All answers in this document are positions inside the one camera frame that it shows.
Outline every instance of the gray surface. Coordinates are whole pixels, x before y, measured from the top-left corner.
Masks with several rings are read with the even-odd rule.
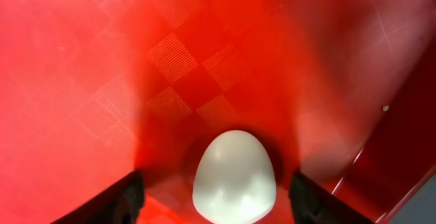
[[[436,224],[436,176],[433,176],[389,224]]]

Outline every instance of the blurry black object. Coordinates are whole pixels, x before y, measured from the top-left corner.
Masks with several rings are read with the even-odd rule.
[[[300,172],[292,177],[289,198],[295,224],[373,224]]]
[[[144,182],[132,172],[55,224],[133,224],[144,205]]]

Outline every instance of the pink surface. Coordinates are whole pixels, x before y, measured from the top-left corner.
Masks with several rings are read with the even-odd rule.
[[[139,151],[146,163],[179,171],[196,138],[145,140],[165,135],[146,133],[160,124],[139,123],[143,111],[209,135],[253,111],[281,118],[280,130],[255,128],[290,129],[292,140],[271,143],[285,155],[284,181],[301,165],[334,182],[433,34],[431,0],[0,0],[0,9],[5,223],[73,210],[133,170],[138,138],[156,148]],[[284,88],[292,92],[266,102],[279,112],[241,103],[244,92]],[[190,181],[177,174],[149,189],[141,221],[205,222]],[[290,221],[285,196],[265,222]]]

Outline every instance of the shiny white object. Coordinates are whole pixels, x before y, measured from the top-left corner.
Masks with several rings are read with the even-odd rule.
[[[259,221],[274,206],[276,182],[265,148],[250,133],[227,131],[215,138],[198,165],[193,204],[216,224]]]

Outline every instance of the black object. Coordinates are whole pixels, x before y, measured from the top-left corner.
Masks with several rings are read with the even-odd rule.
[[[144,182],[136,171],[54,223],[133,224],[144,202]]]
[[[295,224],[373,224],[300,172],[289,190]]]

